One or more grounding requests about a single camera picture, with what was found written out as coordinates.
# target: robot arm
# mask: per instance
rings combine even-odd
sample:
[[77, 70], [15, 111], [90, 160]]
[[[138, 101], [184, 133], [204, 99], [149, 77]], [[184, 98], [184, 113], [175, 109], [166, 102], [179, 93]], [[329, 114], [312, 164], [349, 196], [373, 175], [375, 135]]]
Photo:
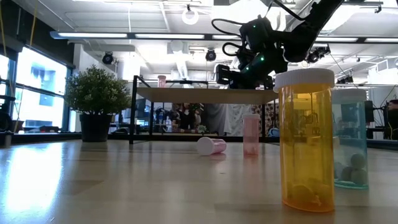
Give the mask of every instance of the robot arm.
[[[286, 72], [289, 62], [306, 60], [308, 63], [313, 63], [323, 54], [330, 53], [329, 47], [319, 48], [311, 53], [309, 50], [323, 26], [344, 0], [315, 2], [312, 4], [310, 14], [305, 18], [300, 18], [278, 0], [273, 1], [303, 22], [291, 32], [273, 30], [270, 21], [266, 17], [261, 18], [260, 16], [242, 24], [239, 29], [240, 35], [236, 34], [242, 39], [242, 45], [225, 43], [223, 46], [238, 47], [235, 56], [240, 62], [240, 72], [232, 72], [228, 66], [218, 65], [216, 68], [217, 83], [229, 85], [230, 88], [242, 89], [254, 89], [263, 83], [265, 89], [272, 89], [272, 77], [268, 75], [271, 72]], [[213, 27], [215, 27], [214, 21], [225, 20], [214, 19]]]

